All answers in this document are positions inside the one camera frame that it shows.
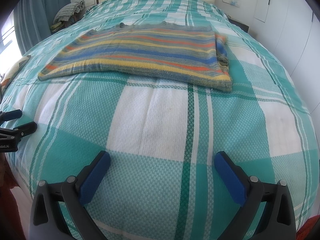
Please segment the grey folded clothes pile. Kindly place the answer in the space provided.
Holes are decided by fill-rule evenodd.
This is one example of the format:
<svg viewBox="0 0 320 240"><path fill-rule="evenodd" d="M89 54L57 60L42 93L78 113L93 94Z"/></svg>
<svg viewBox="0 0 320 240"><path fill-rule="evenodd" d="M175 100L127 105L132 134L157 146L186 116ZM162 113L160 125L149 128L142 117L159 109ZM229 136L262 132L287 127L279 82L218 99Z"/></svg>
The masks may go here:
<svg viewBox="0 0 320 240"><path fill-rule="evenodd" d="M52 24L67 22L74 14L80 13L85 8L85 1L76 1L62 7L55 15Z"/></svg>

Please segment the patterned cream pillow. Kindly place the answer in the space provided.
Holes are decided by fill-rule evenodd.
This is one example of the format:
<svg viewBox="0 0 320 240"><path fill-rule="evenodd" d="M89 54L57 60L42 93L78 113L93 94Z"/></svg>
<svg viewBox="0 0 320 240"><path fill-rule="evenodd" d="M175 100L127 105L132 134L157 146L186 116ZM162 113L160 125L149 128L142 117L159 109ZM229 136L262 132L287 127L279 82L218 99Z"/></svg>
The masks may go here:
<svg viewBox="0 0 320 240"><path fill-rule="evenodd" d="M4 74L3 80L1 81L1 92L4 93L8 86L12 83L13 79L20 72L20 70L28 63L31 55L20 58L12 68Z"/></svg>

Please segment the teal plaid bedspread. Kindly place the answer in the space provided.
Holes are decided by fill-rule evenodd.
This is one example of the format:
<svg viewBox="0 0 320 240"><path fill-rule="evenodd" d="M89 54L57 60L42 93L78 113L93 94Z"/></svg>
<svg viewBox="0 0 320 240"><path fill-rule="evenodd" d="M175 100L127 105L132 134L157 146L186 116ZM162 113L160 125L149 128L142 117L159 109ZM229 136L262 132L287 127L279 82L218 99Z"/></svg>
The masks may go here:
<svg viewBox="0 0 320 240"><path fill-rule="evenodd" d="M124 23L209 26L227 36L233 90L119 72L46 81L40 71L90 30ZM217 239L238 206L212 167L225 151L247 173L283 179L295 224L310 216L319 180L310 113L287 70L265 47L201 0L106 0L29 50L1 110L34 121L7 160L33 197L38 181L77 174L102 150L111 167L87 209L109 239Z"/></svg>

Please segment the wall socket with blue plugs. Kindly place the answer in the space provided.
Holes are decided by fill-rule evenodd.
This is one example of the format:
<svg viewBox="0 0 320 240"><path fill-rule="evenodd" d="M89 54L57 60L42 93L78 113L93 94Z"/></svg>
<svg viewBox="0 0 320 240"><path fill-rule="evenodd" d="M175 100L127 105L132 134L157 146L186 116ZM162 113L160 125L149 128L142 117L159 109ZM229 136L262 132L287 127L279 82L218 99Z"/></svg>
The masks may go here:
<svg viewBox="0 0 320 240"><path fill-rule="evenodd" d="M240 3L238 0L222 0L223 3L227 3L231 6L240 7Z"/></svg>

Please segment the blue curtain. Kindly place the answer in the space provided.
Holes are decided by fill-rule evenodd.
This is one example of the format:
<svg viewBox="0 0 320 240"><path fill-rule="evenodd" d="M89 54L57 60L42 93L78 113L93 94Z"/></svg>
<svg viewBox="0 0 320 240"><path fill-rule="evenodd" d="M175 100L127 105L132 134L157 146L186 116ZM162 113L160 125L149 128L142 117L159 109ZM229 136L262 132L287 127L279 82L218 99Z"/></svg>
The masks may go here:
<svg viewBox="0 0 320 240"><path fill-rule="evenodd" d="M71 0L20 0L13 10L14 27L20 53L51 35L50 26L57 12Z"/></svg>

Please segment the dark bedside table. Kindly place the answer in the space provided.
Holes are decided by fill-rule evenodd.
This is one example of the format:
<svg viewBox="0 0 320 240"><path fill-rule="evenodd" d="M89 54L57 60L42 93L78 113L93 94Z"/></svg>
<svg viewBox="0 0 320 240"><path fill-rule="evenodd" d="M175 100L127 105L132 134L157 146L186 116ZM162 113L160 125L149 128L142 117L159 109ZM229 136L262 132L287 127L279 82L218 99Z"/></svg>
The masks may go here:
<svg viewBox="0 0 320 240"><path fill-rule="evenodd" d="M235 20L233 19L231 16L227 15L227 18L229 20L229 22L233 25L236 25L237 27L239 27L240 29L242 29L244 32L248 33L249 31L249 26L238 21L238 20Z"/></svg>

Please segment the striped knit sweater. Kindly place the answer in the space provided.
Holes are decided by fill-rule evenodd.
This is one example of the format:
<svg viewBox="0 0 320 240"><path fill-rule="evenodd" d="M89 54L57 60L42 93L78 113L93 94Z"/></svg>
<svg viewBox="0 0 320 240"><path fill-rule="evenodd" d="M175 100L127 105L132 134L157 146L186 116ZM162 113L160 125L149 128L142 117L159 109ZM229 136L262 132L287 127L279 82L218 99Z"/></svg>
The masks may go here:
<svg viewBox="0 0 320 240"><path fill-rule="evenodd" d="M232 91L227 37L210 25L120 23L90 30L38 74L41 81L90 72L121 72Z"/></svg>

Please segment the white wardrobe doors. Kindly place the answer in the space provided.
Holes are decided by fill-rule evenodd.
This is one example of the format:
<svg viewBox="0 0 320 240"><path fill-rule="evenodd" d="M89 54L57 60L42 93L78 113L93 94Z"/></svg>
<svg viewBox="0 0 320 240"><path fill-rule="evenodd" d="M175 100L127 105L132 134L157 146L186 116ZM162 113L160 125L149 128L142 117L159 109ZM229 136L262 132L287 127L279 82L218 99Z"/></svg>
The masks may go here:
<svg viewBox="0 0 320 240"><path fill-rule="evenodd" d="M285 67L309 111L319 108L319 20L305 0L240 0L250 32Z"/></svg>

